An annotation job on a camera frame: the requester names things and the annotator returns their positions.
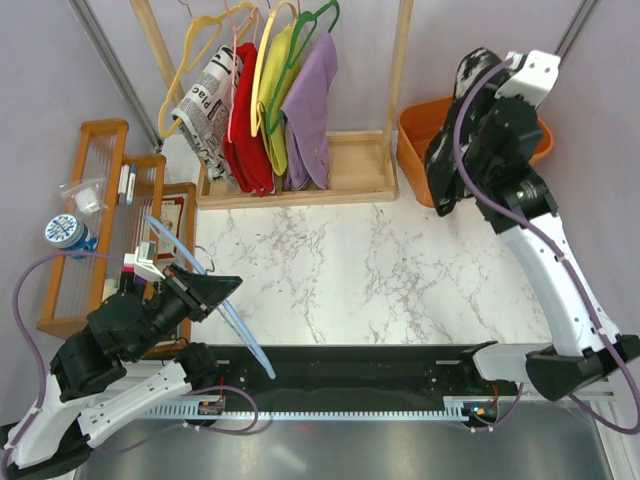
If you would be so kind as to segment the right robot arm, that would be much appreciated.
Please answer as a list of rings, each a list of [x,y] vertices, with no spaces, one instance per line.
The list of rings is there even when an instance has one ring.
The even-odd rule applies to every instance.
[[[557,204],[529,166],[541,131],[533,106],[518,98],[493,101],[462,146],[471,99],[454,130],[454,158],[485,220],[523,268],[551,332],[548,346],[493,343],[458,368],[467,392],[483,392],[494,380],[528,383],[545,399],[574,398],[578,390],[615,372],[633,378],[639,338],[624,334],[596,300],[566,238]]]

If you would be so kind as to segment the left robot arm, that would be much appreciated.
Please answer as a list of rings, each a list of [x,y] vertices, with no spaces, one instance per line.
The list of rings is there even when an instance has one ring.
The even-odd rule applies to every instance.
[[[89,313],[50,362],[44,392],[28,417],[3,427],[7,479],[47,479],[83,462],[137,414],[172,396],[208,393],[219,382],[211,347],[190,342],[159,372],[106,402],[98,396],[123,378],[126,363],[145,357],[182,321],[203,321],[242,283],[238,276],[166,267],[150,298],[118,292]]]

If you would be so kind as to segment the black white-stained trousers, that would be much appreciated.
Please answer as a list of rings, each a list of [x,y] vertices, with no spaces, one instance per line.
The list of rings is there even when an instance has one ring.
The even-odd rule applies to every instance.
[[[453,96],[444,124],[424,154],[425,173],[434,209],[441,217],[451,213],[455,204],[468,194],[467,187],[457,172],[454,147],[458,145],[460,153],[465,154],[483,118],[495,102],[497,88],[508,79],[507,73],[501,71],[494,75],[471,100],[460,128],[459,142],[456,143],[453,134],[461,106],[478,81],[500,63],[500,58],[494,52],[480,47],[465,55],[458,65]]]

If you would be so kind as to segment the light blue hanger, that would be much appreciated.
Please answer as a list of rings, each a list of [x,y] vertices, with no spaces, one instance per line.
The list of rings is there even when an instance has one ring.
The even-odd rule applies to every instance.
[[[207,276],[208,270],[202,266],[194,254],[173,233],[171,233],[160,220],[151,215],[146,215],[144,220],[149,225],[152,232],[159,235],[161,239],[165,239],[171,245],[171,248],[175,248],[180,252],[197,273]],[[223,300],[217,310],[236,335],[243,340],[246,348],[263,367],[268,378],[275,380],[276,372],[271,361],[231,302],[229,300]]]

